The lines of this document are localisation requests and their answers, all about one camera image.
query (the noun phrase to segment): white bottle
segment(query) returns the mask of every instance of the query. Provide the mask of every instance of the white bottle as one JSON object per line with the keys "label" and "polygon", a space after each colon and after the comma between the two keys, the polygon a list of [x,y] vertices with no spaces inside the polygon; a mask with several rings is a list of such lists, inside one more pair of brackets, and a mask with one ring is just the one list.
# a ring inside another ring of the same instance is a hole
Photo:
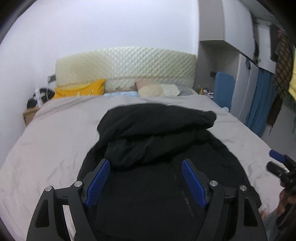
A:
{"label": "white bottle", "polygon": [[35,90],[35,97],[36,97],[36,100],[37,100],[37,104],[38,104],[38,107],[42,107],[43,106],[43,101],[41,99],[41,96],[40,96],[40,91],[39,89],[36,87],[36,90]]}

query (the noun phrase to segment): yellow cloth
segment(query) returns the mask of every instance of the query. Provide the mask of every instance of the yellow cloth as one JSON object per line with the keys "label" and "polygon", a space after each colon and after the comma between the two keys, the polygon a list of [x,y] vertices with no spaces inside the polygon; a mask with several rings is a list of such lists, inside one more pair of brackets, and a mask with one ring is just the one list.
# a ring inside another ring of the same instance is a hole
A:
{"label": "yellow cloth", "polygon": [[293,74],[292,74],[292,79],[290,81],[290,86],[289,86],[289,93],[296,100],[296,49],[295,49],[295,55],[294,55]]}
{"label": "yellow cloth", "polygon": [[64,98],[69,96],[80,95],[102,95],[104,93],[105,79],[96,80],[95,82],[87,85],[80,85],[75,88],[60,89],[55,88],[55,95],[53,99]]}

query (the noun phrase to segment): metal screw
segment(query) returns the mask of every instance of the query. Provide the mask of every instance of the metal screw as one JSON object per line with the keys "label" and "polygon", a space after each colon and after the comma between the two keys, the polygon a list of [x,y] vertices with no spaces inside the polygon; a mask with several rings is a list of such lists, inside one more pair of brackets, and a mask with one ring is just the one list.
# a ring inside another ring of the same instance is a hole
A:
{"label": "metal screw", "polygon": [[240,190],[242,190],[243,192],[247,190],[247,187],[246,187],[245,185],[241,185],[239,188],[240,188]]}
{"label": "metal screw", "polygon": [[210,185],[211,185],[212,187],[215,187],[215,186],[218,185],[218,183],[217,183],[216,181],[210,181]]}
{"label": "metal screw", "polygon": [[82,185],[82,181],[77,181],[74,183],[74,186],[80,187]]}
{"label": "metal screw", "polygon": [[50,190],[52,190],[52,186],[47,186],[47,187],[45,188],[45,191],[47,191],[47,192],[49,192]]}

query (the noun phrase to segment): wooden nightstand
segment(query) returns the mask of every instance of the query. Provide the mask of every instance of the wooden nightstand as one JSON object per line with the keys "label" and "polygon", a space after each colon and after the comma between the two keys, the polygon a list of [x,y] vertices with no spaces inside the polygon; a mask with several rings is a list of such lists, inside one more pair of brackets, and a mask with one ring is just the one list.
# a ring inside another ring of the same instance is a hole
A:
{"label": "wooden nightstand", "polygon": [[27,109],[22,115],[24,117],[24,121],[26,126],[33,120],[36,112],[39,110],[40,108],[38,106],[31,108],[31,109]]}

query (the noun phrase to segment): cream tufted headboard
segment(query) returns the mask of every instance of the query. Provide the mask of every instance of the cream tufted headboard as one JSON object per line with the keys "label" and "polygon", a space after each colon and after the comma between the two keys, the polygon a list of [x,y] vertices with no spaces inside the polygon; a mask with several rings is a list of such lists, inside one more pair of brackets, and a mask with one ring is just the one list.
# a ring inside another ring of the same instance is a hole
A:
{"label": "cream tufted headboard", "polygon": [[105,91],[133,90],[135,82],[149,79],[193,87],[196,55],[173,50],[115,47],[80,53],[56,62],[60,88],[104,78]]}

